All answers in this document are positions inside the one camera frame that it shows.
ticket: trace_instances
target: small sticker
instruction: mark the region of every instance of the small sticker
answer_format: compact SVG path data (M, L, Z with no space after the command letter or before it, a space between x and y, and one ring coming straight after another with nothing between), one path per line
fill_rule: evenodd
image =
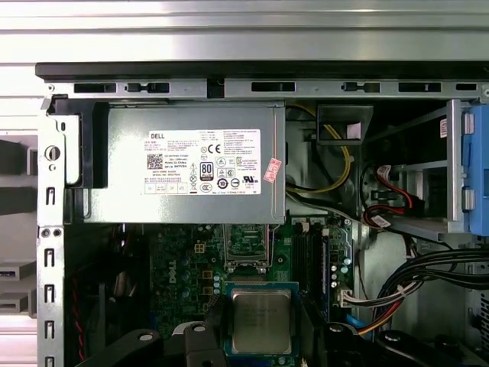
M381 216L372 216L371 220L372 220L372 222L374 222L375 224L377 224L381 228L386 228L386 227L390 226L390 222L388 222L387 220L385 220Z
M383 178L384 180L389 182L389 173L390 173L391 168L392 168L392 166L390 166L390 165L380 166L377 169L377 175L379 175L381 178Z
M449 134L448 128L446 126L446 119L440 121L440 138L446 138Z
M278 159L275 158L270 159L270 163L268 164L268 168L265 171L265 175L263 179L271 183L275 182L281 164L282 161L279 161Z

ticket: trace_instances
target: red sticker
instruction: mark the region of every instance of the red sticker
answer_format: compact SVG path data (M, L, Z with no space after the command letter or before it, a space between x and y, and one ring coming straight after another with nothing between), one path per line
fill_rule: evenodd
M263 179L271 183L275 182L281 164L282 161L279 161L278 159L275 158L270 159L270 163L268 164L268 168L267 171L265 172Z

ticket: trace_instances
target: black cable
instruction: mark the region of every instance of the black cable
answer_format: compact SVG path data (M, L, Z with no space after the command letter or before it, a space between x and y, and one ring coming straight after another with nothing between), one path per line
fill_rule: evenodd
M433 281L441 279L449 281L461 287L472 287L474 289L487 289L489 287L489 274L475 277L466 277L468 274L453 273L452 269L448 271L433 271L426 269L434 265L452 265L456 266L461 263L483 262L489 260L489 252L478 249L458 249L441 252L431 252L421 255L413 260L401 265L384 283L377 298L387 297L397 290L398 285L410 284L413 281L423 283L424 281ZM379 313L383 313L385 307L374 310L374 318Z

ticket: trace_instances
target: screw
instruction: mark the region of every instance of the screw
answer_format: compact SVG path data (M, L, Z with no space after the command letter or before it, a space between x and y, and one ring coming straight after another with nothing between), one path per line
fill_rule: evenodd
M394 333L386 333L384 335L384 338L389 340L390 342L398 342L400 340L400 336L398 336Z
M341 325L331 325L329 327L329 329L333 332L333 333L340 333L341 331L343 331L343 326Z

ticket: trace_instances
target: cable clip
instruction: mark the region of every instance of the cable clip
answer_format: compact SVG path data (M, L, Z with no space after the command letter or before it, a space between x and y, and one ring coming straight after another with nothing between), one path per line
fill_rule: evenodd
M401 296L403 296L403 298L407 297L407 294L406 292L404 292L404 287L402 285L397 285L397 291Z

